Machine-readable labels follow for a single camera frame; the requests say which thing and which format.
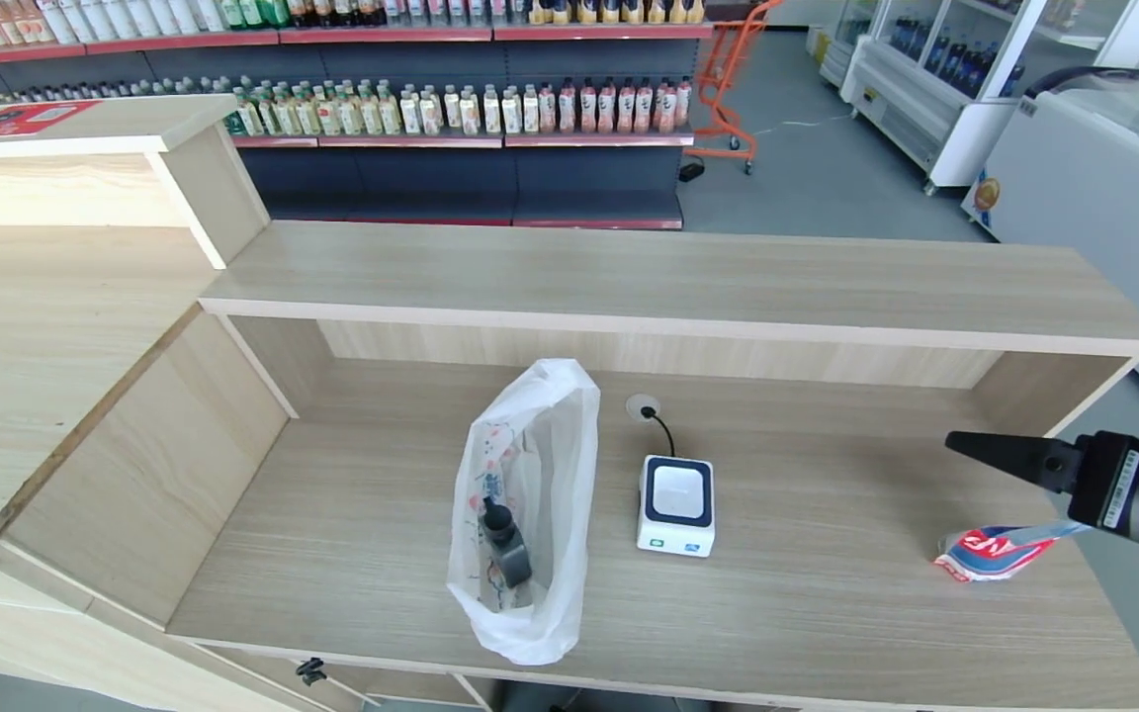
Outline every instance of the chest freezer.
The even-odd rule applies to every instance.
[[[1001,243],[1076,248],[1139,306],[1139,69],[1038,82],[962,207]]]

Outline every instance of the drawer handle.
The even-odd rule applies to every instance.
[[[325,662],[322,660],[312,657],[302,663],[302,665],[297,665],[297,677],[302,678],[302,681],[306,686],[312,686],[320,680],[327,680],[328,672],[325,672]]]

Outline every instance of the snack package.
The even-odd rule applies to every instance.
[[[1035,527],[980,527],[947,535],[934,564],[956,581],[1005,581],[1022,572],[1059,538],[1088,531],[1088,524],[1060,519]]]

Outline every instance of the white plastic bag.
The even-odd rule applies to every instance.
[[[579,643],[596,486],[600,388],[573,359],[530,366],[474,420],[456,475],[446,587],[477,643],[518,665],[556,663]],[[510,589],[491,562],[483,498],[513,510],[532,576]]]

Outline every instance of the counter top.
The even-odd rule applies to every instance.
[[[518,373],[336,360],[167,633],[768,706],[1139,709],[1139,660],[1073,542],[1002,584],[958,584],[929,563],[949,532],[1057,515],[1031,485],[943,449],[948,429],[986,427],[959,388],[593,373],[581,639],[555,665],[513,666],[477,644],[445,571],[467,425]],[[625,415],[637,392],[661,398],[682,455],[715,464],[710,558],[636,547],[639,468],[665,443]]]
[[[0,517],[214,278],[192,253],[186,229],[0,227]]]
[[[202,303],[293,319],[1139,357],[1139,312],[1088,262],[1000,244],[272,221]]]
[[[1,137],[0,158],[162,154],[235,109],[229,93],[103,99],[40,133]]]

